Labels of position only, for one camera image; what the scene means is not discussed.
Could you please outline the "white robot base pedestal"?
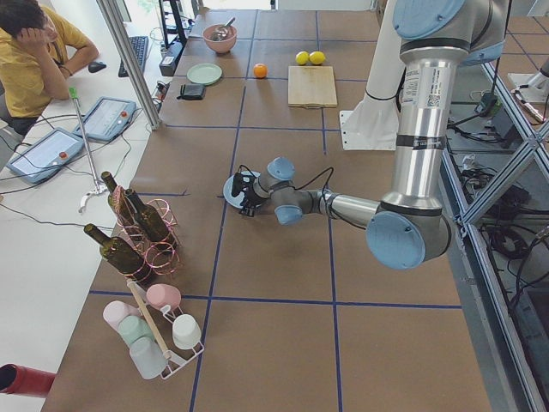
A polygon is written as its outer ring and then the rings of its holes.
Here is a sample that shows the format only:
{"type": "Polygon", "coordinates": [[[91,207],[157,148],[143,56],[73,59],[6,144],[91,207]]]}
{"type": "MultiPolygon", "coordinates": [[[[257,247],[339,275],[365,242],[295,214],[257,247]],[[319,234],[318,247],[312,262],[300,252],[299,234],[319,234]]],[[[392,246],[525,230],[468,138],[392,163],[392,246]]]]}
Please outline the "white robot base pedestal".
{"type": "Polygon", "coordinates": [[[395,6],[395,1],[385,4],[364,98],[352,111],[340,112],[345,150],[395,149],[399,128],[396,96],[405,72],[400,59],[401,38],[393,26],[395,6]]]}

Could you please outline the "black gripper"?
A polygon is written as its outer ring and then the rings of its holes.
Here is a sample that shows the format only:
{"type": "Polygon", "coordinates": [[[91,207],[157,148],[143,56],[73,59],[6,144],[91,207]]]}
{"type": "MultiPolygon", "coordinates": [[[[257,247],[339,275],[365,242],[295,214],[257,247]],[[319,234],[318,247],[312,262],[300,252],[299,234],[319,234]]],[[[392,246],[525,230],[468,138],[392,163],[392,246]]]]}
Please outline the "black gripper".
{"type": "Polygon", "coordinates": [[[261,197],[255,192],[254,184],[256,181],[248,181],[242,184],[242,192],[244,193],[244,199],[241,202],[241,210],[239,213],[244,216],[254,216],[256,209],[263,206],[267,201],[267,197],[261,197]]]}

